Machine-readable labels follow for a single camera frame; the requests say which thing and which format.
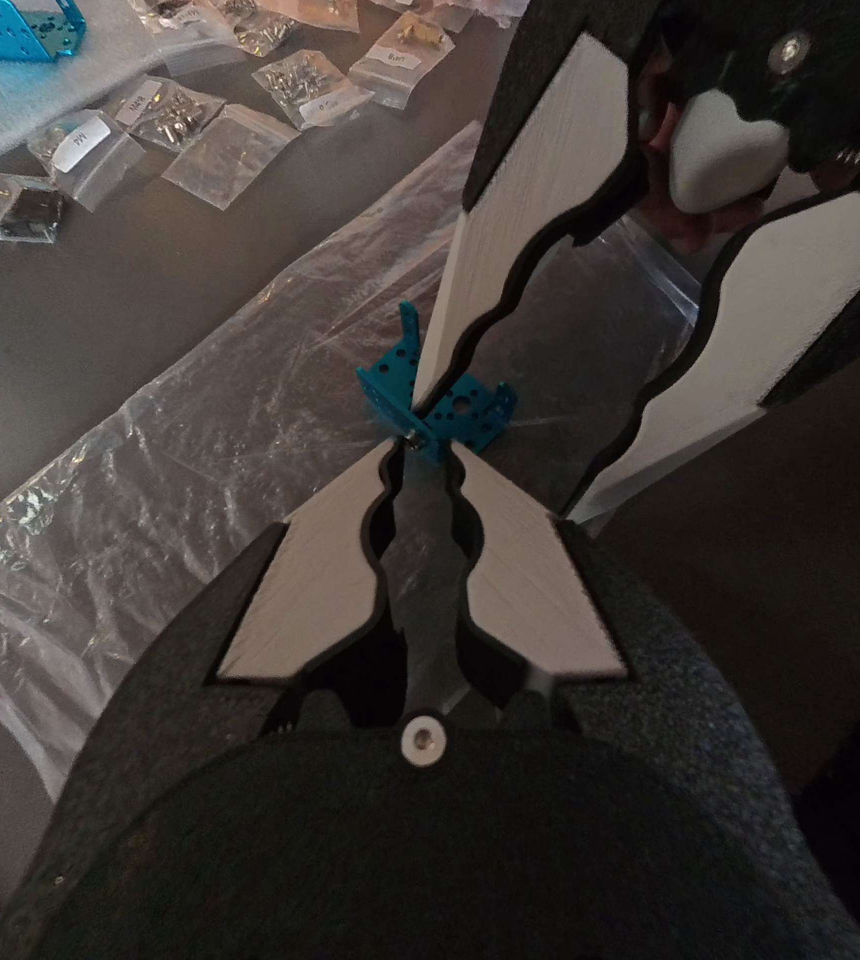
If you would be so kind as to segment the large clear plastic bag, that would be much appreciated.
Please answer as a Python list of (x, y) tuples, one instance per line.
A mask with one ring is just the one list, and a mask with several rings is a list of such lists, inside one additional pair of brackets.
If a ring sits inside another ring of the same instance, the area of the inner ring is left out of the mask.
[[(128, 669), (271, 522), (388, 436), (356, 376), (432, 312), (468, 124), (0, 502), (0, 724), (53, 802)], [(631, 216), (565, 242), (472, 375), (518, 404), (484, 452), (565, 513), (637, 391), (682, 350), (700, 282)]]

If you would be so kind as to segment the pile of small screw bags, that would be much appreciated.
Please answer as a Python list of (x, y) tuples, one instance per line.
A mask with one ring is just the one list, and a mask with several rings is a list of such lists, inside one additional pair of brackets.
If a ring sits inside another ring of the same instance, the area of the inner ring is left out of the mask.
[[(132, 2), (154, 33), (205, 23), (196, 2)], [(267, 56), (301, 28), (357, 32), (357, 2), (203, 2), (232, 29), (246, 54)], [(227, 209), (293, 139), (357, 115), (369, 102), (402, 109), (412, 88), (454, 48), (430, 2), (404, 11), (348, 76), (325, 54), (301, 49), (253, 78), (289, 115), (285, 124), (239, 103), (187, 88), (162, 65), (124, 81), (100, 102), (40, 126), (0, 155), (0, 242), (52, 244), (65, 199), (94, 211), (144, 156), (169, 151), (163, 178), (218, 210)]]

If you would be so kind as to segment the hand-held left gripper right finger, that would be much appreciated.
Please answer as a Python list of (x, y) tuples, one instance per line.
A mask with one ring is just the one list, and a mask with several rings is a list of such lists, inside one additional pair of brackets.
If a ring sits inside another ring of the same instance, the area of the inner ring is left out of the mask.
[(466, 559), (456, 652), (469, 683), (626, 680), (558, 517), (467, 445), (450, 444), (446, 471), (452, 537)]

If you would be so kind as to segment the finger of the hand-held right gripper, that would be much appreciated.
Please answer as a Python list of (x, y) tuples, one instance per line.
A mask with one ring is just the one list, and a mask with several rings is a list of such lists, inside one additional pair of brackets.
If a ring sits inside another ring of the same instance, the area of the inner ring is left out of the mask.
[(860, 192), (811, 198), (737, 235), (685, 349), (594, 463), (573, 522), (628, 499), (759, 420), (764, 400), (860, 292)]
[(511, 310), (538, 248), (602, 196), (628, 155), (627, 63), (583, 33), (480, 197), (460, 213), (412, 386), (423, 411), (448, 390), (471, 334)]

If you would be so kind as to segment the blue metal u-shaped bracket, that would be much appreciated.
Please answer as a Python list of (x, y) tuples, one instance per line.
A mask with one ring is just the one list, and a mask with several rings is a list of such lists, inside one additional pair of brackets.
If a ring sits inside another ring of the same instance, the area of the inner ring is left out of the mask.
[(44, 10), (0, 1), (0, 62), (51, 64), (73, 57), (86, 30), (73, 1), (51, 2)]

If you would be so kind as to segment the blue perforated metal bracket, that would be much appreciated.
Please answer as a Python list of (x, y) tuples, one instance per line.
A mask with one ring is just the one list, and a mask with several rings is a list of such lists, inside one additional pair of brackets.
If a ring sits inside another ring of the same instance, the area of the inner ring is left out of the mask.
[(416, 415), (412, 392), (421, 354), (419, 315), (413, 304), (401, 301), (399, 316), (400, 340), (372, 366), (356, 370), (370, 407), (400, 438), (410, 428), (425, 434), (431, 445), (418, 453), (433, 462), (442, 460), (451, 441), (481, 452), (508, 426), (517, 404), (515, 390), (506, 382), (487, 390), (465, 373), (428, 414)]

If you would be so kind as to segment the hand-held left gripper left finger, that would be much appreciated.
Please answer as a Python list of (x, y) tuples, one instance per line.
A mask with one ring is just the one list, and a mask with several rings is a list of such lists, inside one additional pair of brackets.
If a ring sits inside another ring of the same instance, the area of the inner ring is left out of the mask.
[(219, 680), (293, 681), (378, 623), (404, 462), (399, 439), (382, 441), (285, 518)]

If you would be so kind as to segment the person's right hand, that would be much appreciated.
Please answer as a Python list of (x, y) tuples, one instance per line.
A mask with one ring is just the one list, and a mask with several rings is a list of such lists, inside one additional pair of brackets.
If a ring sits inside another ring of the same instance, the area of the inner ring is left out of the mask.
[(679, 255), (705, 249), (719, 234), (735, 233), (763, 215), (764, 199), (750, 196), (702, 214), (689, 214), (674, 204), (669, 190), (669, 151), (680, 111), (670, 101), (664, 77), (668, 56), (651, 55), (638, 86), (639, 142), (648, 164), (648, 188), (635, 210), (647, 229)]

